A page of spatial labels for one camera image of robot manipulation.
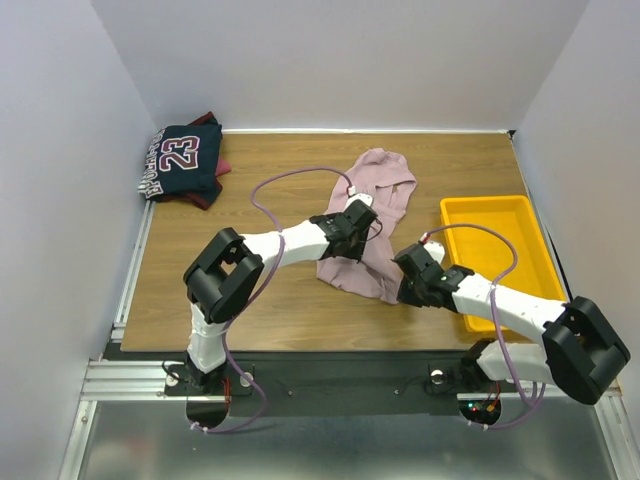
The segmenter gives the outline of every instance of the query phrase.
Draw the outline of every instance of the yellow bin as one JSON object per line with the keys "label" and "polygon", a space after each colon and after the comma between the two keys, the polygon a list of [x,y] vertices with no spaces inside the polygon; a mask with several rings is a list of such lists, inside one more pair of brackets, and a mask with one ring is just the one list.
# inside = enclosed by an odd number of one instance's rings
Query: yellow bin
{"label": "yellow bin", "polygon": [[[442,223],[476,223],[495,230],[513,243],[518,266],[501,285],[530,295],[565,300],[551,257],[529,199],[522,195],[445,198],[440,202]],[[472,228],[444,232],[451,262],[469,267],[493,280],[511,265],[511,252],[498,238]],[[493,323],[464,315],[470,332],[495,331]]]}

